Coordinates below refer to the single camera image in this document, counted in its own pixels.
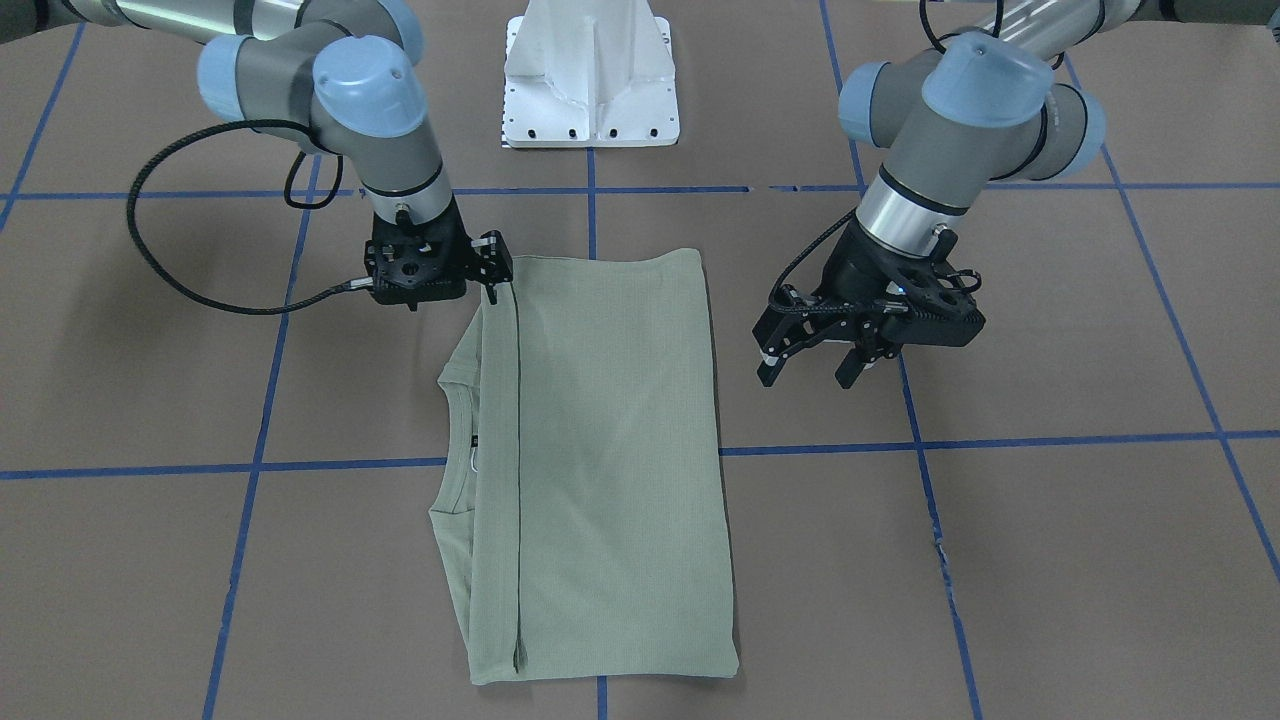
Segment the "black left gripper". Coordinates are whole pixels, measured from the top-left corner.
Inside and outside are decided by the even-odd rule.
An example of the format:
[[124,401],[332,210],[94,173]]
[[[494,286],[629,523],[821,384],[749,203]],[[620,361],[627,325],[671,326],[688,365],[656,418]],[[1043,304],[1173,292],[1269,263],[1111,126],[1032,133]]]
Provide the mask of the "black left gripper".
[[928,234],[937,245],[914,258],[882,245],[846,215],[810,242],[791,261],[792,269],[827,240],[836,240],[818,287],[810,293],[791,284],[774,288],[753,327],[762,354],[760,383],[772,387],[787,360],[827,342],[849,345],[835,372],[842,389],[882,357],[897,357],[904,345],[969,345],[986,327],[974,299],[980,274],[948,263],[957,242],[950,225],[936,225]]

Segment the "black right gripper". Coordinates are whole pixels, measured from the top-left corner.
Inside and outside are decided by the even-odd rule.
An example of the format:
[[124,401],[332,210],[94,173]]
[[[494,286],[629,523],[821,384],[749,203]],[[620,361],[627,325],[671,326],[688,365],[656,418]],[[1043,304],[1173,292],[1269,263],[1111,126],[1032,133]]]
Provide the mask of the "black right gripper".
[[513,261],[499,231],[472,240],[456,200],[435,219],[421,224],[372,219],[365,245],[370,295],[380,305],[406,305],[461,299],[467,283],[485,290],[497,305],[497,287],[513,279]]

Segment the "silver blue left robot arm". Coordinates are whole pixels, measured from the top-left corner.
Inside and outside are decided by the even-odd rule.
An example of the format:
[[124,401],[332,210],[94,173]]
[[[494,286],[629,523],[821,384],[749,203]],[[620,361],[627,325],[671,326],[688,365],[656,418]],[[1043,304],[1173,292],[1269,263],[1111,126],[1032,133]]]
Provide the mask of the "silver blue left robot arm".
[[975,26],[937,35],[901,63],[868,63],[844,82],[838,122],[887,155],[805,293],[781,275],[753,328],[763,386],[795,354],[845,343],[847,388],[908,345],[963,347],[986,319],[980,275],[948,255],[957,225],[993,181],[1050,181],[1097,156],[1107,117],[1091,95],[1055,81],[1070,47],[1129,20],[1275,26],[1275,1],[1001,1]]

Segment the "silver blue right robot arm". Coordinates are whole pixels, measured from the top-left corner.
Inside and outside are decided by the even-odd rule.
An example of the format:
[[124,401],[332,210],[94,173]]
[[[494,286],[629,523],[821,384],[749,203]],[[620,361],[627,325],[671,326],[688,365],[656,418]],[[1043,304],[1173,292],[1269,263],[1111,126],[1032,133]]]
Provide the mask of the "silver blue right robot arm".
[[495,304],[513,278],[497,231],[468,236],[428,117],[415,67],[425,38],[403,1],[5,1],[3,41],[63,26],[136,27],[202,45],[197,86],[219,124],[150,159],[125,200],[125,223],[143,260],[187,299],[225,313],[163,268],[137,224],[137,202],[157,167],[200,140],[251,129],[352,165],[372,205],[364,274],[326,288],[416,309],[460,299],[468,283]]

